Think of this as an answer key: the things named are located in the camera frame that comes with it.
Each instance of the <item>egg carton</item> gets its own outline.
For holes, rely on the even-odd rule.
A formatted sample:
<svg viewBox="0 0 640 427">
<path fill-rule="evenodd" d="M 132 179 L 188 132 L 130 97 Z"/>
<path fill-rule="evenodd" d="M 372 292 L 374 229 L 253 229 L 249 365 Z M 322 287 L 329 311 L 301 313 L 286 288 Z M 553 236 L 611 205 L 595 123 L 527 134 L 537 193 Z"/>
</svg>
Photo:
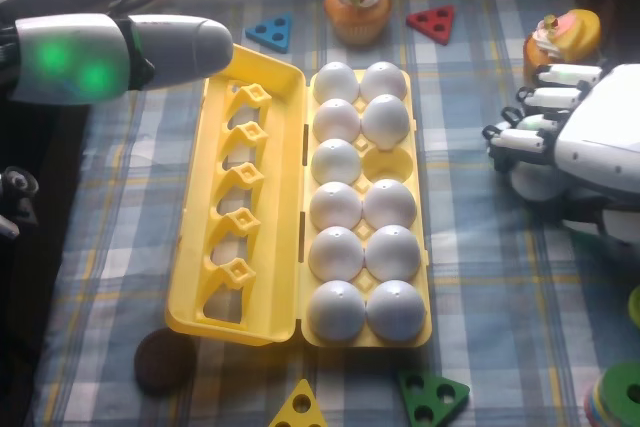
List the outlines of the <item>egg carton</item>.
<svg viewBox="0 0 640 427">
<path fill-rule="evenodd" d="M 364 71 L 355 73 L 361 80 Z M 360 134 L 353 145 L 362 161 L 362 174 L 352 187 L 364 198 L 374 181 L 392 178 L 413 195 L 417 216 L 410 231 L 420 245 L 422 262 L 409 283 L 426 308 L 418 335 L 407 342 L 390 342 L 377 337 L 365 323 L 355 338 L 329 342 L 310 328 L 307 304 L 322 284 L 307 264 L 319 233 L 308 215 L 309 202 L 319 187 L 310 169 L 319 144 L 310 128 L 319 107 L 313 96 L 316 77 L 307 88 L 297 68 L 239 45 L 234 46 L 231 64 L 204 87 L 167 299 L 169 327 L 255 346 L 288 340 L 298 319 L 306 340 L 323 347 L 415 347 L 429 339 L 429 257 L 422 231 L 416 125 L 409 77 L 404 72 L 403 76 L 410 133 L 391 151 L 377 149 Z M 358 98 L 354 106 L 361 115 L 366 103 Z M 243 107 L 255 109 L 257 120 L 230 128 L 229 121 Z M 225 168 L 225 159 L 238 146 L 255 149 L 255 162 Z M 250 192 L 250 205 L 221 214 L 218 205 L 234 188 Z M 374 231 L 364 220 L 353 229 L 363 247 Z M 216 264 L 212 252 L 229 234 L 246 240 L 246 260 L 238 257 Z M 351 283 L 364 300 L 380 284 L 366 268 Z M 205 314 L 205 304 L 220 289 L 240 292 L 238 322 Z"/>
</svg>

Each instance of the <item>green light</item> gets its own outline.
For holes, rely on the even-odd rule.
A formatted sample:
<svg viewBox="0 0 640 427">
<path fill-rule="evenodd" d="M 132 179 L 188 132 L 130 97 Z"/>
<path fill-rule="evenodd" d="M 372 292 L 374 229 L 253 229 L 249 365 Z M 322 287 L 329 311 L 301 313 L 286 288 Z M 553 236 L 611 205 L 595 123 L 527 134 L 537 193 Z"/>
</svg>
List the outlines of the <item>green light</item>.
<svg viewBox="0 0 640 427">
<path fill-rule="evenodd" d="M 63 75 L 71 65 L 71 54 L 66 42 L 47 42 L 38 51 L 38 61 L 44 73 Z"/>
<path fill-rule="evenodd" d="M 105 62 L 95 62 L 80 71 L 79 87 L 85 92 L 99 94 L 113 88 L 113 71 Z"/>
</svg>

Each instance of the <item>yellow triangle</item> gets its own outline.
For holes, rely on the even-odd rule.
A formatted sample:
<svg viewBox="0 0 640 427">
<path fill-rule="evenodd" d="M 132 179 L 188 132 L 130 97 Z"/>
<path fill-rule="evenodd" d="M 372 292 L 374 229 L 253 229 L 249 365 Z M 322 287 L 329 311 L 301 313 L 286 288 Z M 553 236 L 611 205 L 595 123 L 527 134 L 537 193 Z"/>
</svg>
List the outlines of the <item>yellow triangle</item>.
<svg viewBox="0 0 640 427">
<path fill-rule="evenodd" d="M 269 427 L 328 427 L 309 382 L 298 382 Z"/>
</svg>

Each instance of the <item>triangle block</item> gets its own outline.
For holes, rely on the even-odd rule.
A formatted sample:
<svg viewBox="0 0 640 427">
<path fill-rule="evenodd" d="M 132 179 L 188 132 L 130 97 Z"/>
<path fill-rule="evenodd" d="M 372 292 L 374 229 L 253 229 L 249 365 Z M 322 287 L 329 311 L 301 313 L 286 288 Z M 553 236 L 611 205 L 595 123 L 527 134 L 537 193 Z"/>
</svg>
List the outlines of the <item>triangle block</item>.
<svg viewBox="0 0 640 427">
<path fill-rule="evenodd" d="M 453 5 L 407 15 L 407 25 L 439 44 L 447 45 L 453 28 Z"/>
<path fill-rule="evenodd" d="M 287 12 L 272 19 L 263 20 L 254 27 L 246 28 L 244 33 L 248 39 L 260 45 L 286 54 L 289 51 L 292 25 L 293 17 L 291 12 Z"/>
<path fill-rule="evenodd" d="M 309 382 L 302 379 L 269 427 L 328 427 Z"/>
<path fill-rule="evenodd" d="M 469 399 L 468 386 L 429 372 L 400 372 L 398 380 L 411 427 L 425 425 L 425 422 L 431 427 L 443 426 Z"/>
</svg>

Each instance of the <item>blue and white checkered cloth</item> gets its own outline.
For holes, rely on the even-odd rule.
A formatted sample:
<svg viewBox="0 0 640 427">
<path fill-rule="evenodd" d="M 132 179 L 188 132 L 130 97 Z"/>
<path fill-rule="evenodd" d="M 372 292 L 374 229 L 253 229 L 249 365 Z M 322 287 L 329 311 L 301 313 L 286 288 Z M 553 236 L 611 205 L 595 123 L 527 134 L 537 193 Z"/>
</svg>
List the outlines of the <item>blue and white checkered cloth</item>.
<svg viewBox="0 0 640 427">
<path fill-rule="evenodd" d="M 302 377 L 331 427 L 408 426 L 394 373 L 428 368 L 468 384 L 459 426 L 588 425 L 582 399 L 602 369 L 640 359 L 626 300 L 639 273 L 545 225 L 490 168 L 482 127 L 522 84 L 523 39 L 572 0 L 393 0 L 371 49 L 345 49 L 322 0 L 174 6 L 215 18 L 237 42 L 301 68 L 391 61 L 411 76 L 434 332 L 424 348 L 320 350 L 300 333 L 251 348 L 201 339 L 197 376 L 164 400 L 141 395 L 133 355 L 163 327 L 164 304 L 200 106 L 196 83 L 92 110 L 82 181 L 41 361 L 32 415 L 44 426 L 264 427 Z M 404 25 L 453 4 L 442 47 Z M 290 53 L 242 35 L 283 11 Z"/>
</svg>

